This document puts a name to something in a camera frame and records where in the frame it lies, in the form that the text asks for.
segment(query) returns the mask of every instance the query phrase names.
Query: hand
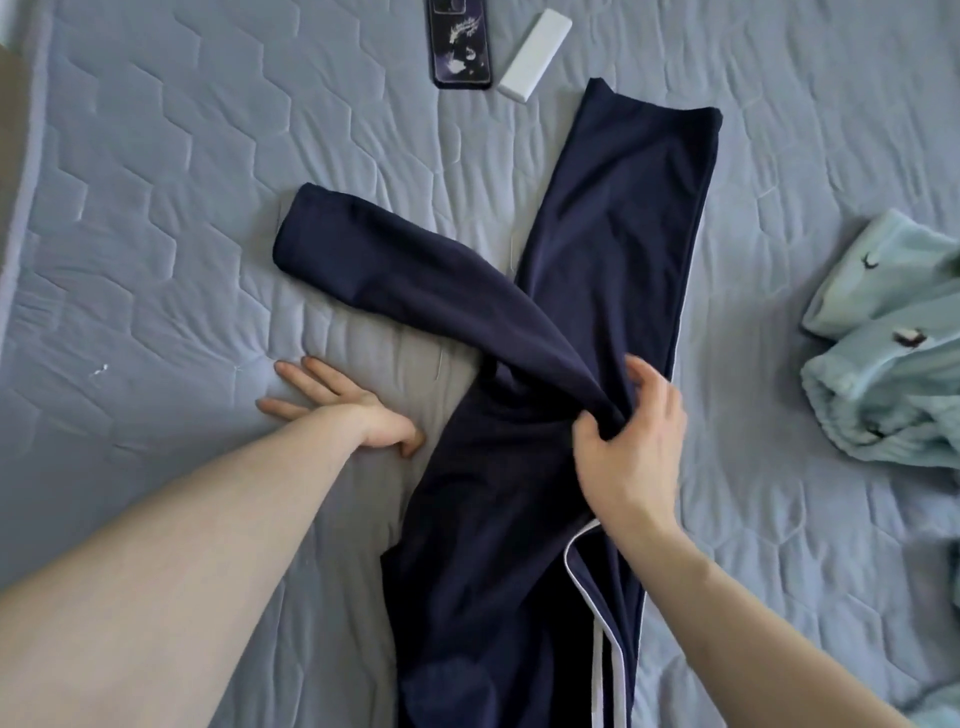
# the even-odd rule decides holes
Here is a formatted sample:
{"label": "hand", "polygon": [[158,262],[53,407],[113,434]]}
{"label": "hand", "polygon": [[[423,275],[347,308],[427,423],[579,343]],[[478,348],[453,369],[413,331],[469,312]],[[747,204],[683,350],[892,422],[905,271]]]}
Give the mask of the hand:
{"label": "hand", "polygon": [[573,425],[573,456],[584,497],[615,541],[639,529],[675,532],[686,413],[680,391],[637,356],[626,357],[637,409],[619,435],[600,438],[583,412]]}
{"label": "hand", "polygon": [[[400,454],[410,457],[423,444],[423,433],[410,420],[387,409],[373,392],[361,389],[348,376],[320,359],[305,356],[302,368],[290,362],[278,361],[274,369],[281,378],[321,407],[355,407],[363,420],[363,445],[368,448],[388,448],[399,443]],[[313,411],[272,397],[257,400],[256,406],[261,412],[291,422]]]}

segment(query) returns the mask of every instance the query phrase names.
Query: white eraser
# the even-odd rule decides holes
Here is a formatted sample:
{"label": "white eraser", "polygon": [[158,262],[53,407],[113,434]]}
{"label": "white eraser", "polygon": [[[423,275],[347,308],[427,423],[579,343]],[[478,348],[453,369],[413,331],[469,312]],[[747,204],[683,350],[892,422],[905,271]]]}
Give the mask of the white eraser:
{"label": "white eraser", "polygon": [[565,15],[543,11],[537,25],[517,51],[514,62],[500,79],[497,87],[500,93],[526,104],[572,25],[573,21]]}

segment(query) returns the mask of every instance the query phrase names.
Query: navy blue pants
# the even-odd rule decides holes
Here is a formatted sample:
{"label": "navy blue pants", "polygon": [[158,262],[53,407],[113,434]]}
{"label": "navy blue pants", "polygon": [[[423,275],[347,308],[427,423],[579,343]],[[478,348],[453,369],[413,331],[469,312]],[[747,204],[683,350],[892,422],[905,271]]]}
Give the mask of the navy blue pants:
{"label": "navy blue pants", "polygon": [[720,123],[590,81],[516,282],[368,202],[298,193],[281,270],[484,354],[382,559],[401,726],[626,728],[643,590],[583,499],[570,427],[630,417],[624,353],[671,371]]}

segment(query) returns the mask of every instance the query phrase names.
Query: phone case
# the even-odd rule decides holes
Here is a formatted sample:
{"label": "phone case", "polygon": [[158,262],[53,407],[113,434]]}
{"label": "phone case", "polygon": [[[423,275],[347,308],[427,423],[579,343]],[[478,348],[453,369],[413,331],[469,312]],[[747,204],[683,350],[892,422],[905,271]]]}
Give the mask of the phone case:
{"label": "phone case", "polygon": [[426,0],[433,83],[439,88],[490,88],[484,0]]}

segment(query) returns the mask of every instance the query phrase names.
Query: bed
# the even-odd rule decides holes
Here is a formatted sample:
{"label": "bed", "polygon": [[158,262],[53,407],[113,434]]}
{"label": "bed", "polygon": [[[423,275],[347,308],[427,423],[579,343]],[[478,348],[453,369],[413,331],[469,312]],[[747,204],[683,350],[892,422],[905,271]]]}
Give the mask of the bed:
{"label": "bed", "polygon": [[[960,234],[951,0],[556,0],[573,30],[526,105],[430,81],[422,0],[42,0],[27,161],[0,274],[0,585],[276,424],[277,358],[321,355],[436,442],[475,352],[347,310],[271,263],[303,182],[511,276],[590,77],[724,113],[675,380],[697,544],[897,705],[960,678],[948,473],[819,430],[798,328],[865,222]],[[489,0],[502,74],[542,4]],[[379,555],[429,458],[354,458],[214,718],[393,725]],[[634,725],[719,725],[656,609]]]}

